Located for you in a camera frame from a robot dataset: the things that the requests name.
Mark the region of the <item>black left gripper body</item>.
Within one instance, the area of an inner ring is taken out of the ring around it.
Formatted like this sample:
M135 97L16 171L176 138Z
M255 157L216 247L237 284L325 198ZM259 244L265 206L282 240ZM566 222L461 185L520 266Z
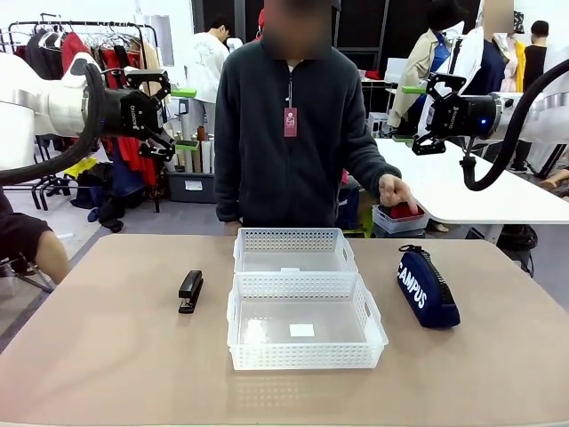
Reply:
M164 89L153 96L142 90L105 89L101 135L112 137L154 137L163 132L160 113Z

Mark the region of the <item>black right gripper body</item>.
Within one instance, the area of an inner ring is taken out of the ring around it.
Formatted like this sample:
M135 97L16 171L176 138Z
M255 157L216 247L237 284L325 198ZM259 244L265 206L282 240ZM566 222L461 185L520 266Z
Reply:
M497 120L493 95L449 94L430 108L429 131L433 135L491 135Z

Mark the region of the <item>person's left hand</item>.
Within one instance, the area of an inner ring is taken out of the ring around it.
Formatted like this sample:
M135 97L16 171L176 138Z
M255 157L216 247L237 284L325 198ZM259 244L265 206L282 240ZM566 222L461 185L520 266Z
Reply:
M379 179L380 202L391 207L407 204L412 214L418 213L418 206L407 184L392 174L383 174Z

